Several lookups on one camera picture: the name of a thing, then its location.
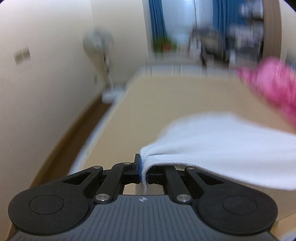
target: potted plant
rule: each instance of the potted plant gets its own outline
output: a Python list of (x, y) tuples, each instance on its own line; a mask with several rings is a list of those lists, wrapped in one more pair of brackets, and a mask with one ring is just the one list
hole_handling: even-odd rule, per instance
[(158, 38), (154, 41), (154, 51), (157, 53), (176, 51), (178, 45), (168, 37)]

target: white towel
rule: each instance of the white towel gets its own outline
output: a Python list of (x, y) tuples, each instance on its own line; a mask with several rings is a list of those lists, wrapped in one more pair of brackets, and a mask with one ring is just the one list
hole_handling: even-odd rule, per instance
[(195, 166), (262, 187), (296, 189), (296, 135), (261, 127), (231, 113), (174, 121), (141, 149), (142, 185), (152, 166)]

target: fan stand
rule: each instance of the fan stand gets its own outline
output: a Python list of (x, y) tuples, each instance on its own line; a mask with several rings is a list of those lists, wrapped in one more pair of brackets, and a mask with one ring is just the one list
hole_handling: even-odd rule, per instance
[(112, 104), (120, 100), (120, 98), (125, 93), (125, 89), (122, 86), (114, 86), (114, 83), (110, 75), (109, 59), (105, 53), (103, 53), (103, 56), (104, 56), (104, 64), (105, 64), (105, 70), (106, 70), (107, 80), (108, 80), (108, 87), (102, 93), (102, 102), (104, 104)]

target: logo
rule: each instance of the logo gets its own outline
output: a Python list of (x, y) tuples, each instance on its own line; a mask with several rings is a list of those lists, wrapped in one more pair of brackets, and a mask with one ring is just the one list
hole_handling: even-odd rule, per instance
[(146, 202), (148, 199), (147, 198), (145, 198), (145, 197), (141, 197), (141, 198), (139, 198), (139, 201), (140, 202)]

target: wooden floor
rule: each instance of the wooden floor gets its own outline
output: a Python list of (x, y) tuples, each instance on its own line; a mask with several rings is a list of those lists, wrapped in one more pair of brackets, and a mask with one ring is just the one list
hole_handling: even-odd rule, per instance
[(92, 104), (89, 110), (87, 110), (84, 116), (79, 120), (75, 130), (62, 146), (59, 147), (58, 152), (55, 153), (46, 171), (42, 173), (42, 176), (33, 186), (41, 185), (67, 175), (80, 149), (109, 106), (110, 105), (103, 104), (101, 98)]

